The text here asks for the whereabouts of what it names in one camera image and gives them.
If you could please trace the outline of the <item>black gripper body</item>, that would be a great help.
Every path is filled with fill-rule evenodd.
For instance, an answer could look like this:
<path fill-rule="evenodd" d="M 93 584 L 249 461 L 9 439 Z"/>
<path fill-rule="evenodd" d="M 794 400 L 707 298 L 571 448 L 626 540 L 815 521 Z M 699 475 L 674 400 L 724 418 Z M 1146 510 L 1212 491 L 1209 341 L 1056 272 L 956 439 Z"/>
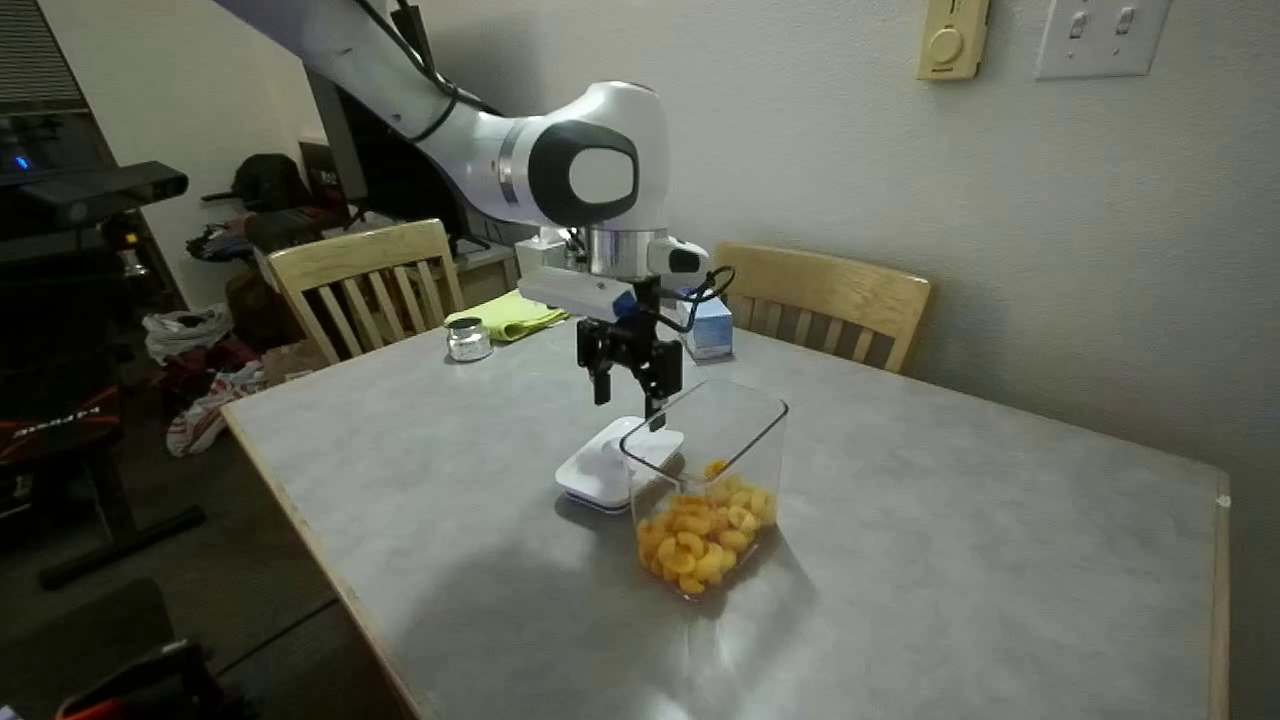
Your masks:
<path fill-rule="evenodd" d="M 622 362 L 636 380 L 681 380 L 681 344 L 655 334 L 660 323 L 660 283 L 638 281 L 622 297 L 615 321 L 581 321 L 577 323 L 577 362 L 590 375 L 603 375 L 611 362 Z"/>

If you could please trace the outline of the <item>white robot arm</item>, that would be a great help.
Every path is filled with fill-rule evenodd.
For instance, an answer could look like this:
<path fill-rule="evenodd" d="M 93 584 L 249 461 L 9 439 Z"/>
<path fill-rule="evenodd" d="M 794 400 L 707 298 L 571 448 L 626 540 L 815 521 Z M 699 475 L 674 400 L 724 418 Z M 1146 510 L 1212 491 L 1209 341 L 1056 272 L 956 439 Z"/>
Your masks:
<path fill-rule="evenodd" d="M 664 227 L 666 125 L 650 86 L 595 79 L 540 117 L 502 117 L 446 82 L 375 0 L 214 0 L 355 96 L 427 156 L 485 215 L 545 240 L 584 233 L 589 248 L 535 262 L 519 290 L 577 315 L 577 362 L 590 400 L 626 366 L 655 418 L 681 393 L 681 346 L 660 334 L 660 287 L 705 272 Z"/>

